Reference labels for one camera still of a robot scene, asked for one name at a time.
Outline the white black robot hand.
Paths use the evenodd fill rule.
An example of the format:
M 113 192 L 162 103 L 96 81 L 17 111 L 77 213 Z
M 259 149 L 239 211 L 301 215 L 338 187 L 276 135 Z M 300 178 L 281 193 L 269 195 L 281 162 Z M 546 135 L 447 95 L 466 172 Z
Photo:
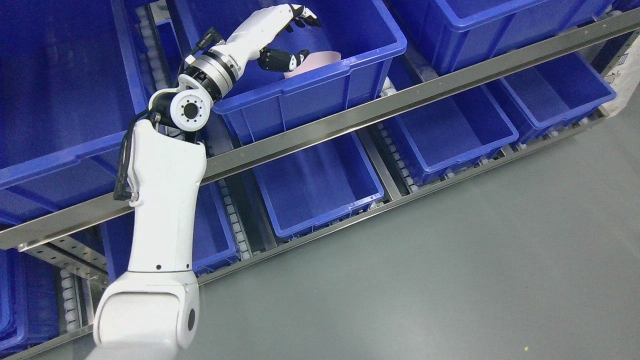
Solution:
M 229 68 L 242 76 L 247 63 L 256 60 L 265 71 L 290 73 L 301 66 L 310 55 L 307 49 L 291 53 L 268 46 L 283 31 L 298 28 L 321 28 L 315 13 L 301 4 L 279 4 L 254 11 L 215 52 L 226 60 Z

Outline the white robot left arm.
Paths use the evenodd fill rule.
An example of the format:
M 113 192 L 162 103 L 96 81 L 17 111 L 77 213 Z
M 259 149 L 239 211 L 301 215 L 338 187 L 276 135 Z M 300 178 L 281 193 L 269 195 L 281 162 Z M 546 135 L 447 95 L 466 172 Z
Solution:
M 89 360 L 175 360 L 194 341 L 201 310 L 194 225 L 206 150 L 156 126 L 202 129 L 226 94 L 221 79 L 202 85 L 208 79 L 181 71 L 177 86 L 154 93 L 123 136 L 113 198 L 134 209 L 131 251 L 126 272 L 99 301 Z

